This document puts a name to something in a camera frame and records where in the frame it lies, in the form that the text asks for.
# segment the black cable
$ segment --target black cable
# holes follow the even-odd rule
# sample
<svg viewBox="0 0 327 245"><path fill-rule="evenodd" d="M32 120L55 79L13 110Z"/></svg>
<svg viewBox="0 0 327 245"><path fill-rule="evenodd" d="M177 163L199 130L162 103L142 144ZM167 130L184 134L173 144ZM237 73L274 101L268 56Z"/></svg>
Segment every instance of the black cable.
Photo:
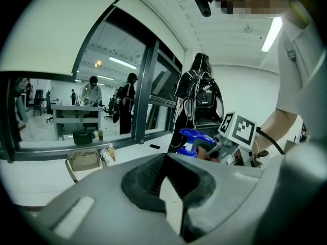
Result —
<svg viewBox="0 0 327 245"><path fill-rule="evenodd" d="M278 143L275 142L275 140L273 138L271 138L268 134L266 134L265 132L261 131L260 127L256 128L256 132L259 133L260 135L264 136L267 140L269 140L276 148L277 150L280 152L280 154L284 155L284 151L282 150L281 147L279 147Z"/></svg>

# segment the green bag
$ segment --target green bag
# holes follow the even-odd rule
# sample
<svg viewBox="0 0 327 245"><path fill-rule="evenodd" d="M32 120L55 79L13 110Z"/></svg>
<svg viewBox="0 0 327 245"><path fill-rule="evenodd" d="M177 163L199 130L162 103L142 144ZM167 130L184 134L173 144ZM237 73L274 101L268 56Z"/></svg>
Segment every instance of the green bag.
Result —
<svg viewBox="0 0 327 245"><path fill-rule="evenodd" d="M73 132L73 139L76 145L90 144L93 141L93 133L90 131Z"/></svg>

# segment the black hair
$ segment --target black hair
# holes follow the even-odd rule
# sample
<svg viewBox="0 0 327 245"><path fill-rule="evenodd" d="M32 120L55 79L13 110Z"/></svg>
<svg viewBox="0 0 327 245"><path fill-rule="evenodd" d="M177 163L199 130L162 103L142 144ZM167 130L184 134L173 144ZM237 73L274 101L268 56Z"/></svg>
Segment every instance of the black hair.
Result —
<svg viewBox="0 0 327 245"><path fill-rule="evenodd" d="M137 75L133 72L131 72L128 77L127 77L127 82L128 83L132 83L133 82L133 79L136 79L137 80Z"/></svg>
<svg viewBox="0 0 327 245"><path fill-rule="evenodd" d="M209 56L206 54L197 53L193 61L193 64L191 66L191 70L195 70L195 71L200 70L201 74L206 71L209 73L209 75L211 75L212 69L209 63Z"/></svg>
<svg viewBox="0 0 327 245"><path fill-rule="evenodd" d="M96 76L90 77L90 83L93 83L93 82L98 83L98 78Z"/></svg>

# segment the fluorescent light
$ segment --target fluorescent light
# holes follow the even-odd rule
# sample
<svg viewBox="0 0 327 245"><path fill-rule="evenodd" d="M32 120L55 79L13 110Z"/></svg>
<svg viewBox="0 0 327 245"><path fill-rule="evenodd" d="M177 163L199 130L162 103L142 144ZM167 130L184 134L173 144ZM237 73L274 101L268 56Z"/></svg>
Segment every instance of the fluorescent light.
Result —
<svg viewBox="0 0 327 245"><path fill-rule="evenodd" d="M101 77L101 78L104 78L104 79L108 79L108 80L114 80L113 78L109 78L109 77L105 77L105 76L98 76L98 77Z"/></svg>
<svg viewBox="0 0 327 245"><path fill-rule="evenodd" d="M121 60L116 59L115 57L112 57L112 56L109 57L109 60L114 61L116 63L120 63L120 64L122 64L124 66L127 66L129 68L132 68L132 69L137 69L137 67L135 67L134 65L131 65L129 63L125 63L125 62L123 62Z"/></svg>
<svg viewBox="0 0 327 245"><path fill-rule="evenodd" d="M275 17L272 21L269 33L267 35L266 41L264 45L261 48L261 51L268 52L271 48L272 44L274 43L279 31L282 28L282 18L281 17Z"/></svg>

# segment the man in white shirt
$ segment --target man in white shirt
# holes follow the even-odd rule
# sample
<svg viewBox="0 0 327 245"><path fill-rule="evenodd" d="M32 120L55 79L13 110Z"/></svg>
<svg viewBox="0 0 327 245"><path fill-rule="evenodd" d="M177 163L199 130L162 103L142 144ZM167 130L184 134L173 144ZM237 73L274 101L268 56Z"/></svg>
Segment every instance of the man in white shirt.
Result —
<svg viewBox="0 0 327 245"><path fill-rule="evenodd" d="M98 85L98 78L96 76L92 76L90 82L84 85L81 93L81 100L84 105L101 102L102 91Z"/></svg>
<svg viewBox="0 0 327 245"><path fill-rule="evenodd" d="M278 43L280 89L276 110L262 125L262 131L275 141L280 140L296 121L293 100L297 93L314 75L316 65L324 59L325 47L320 40L314 22L303 5L297 0L220 0L221 5L242 8L254 14L282 15L283 33ZM262 136L256 137L259 149L271 143Z"/></svg>

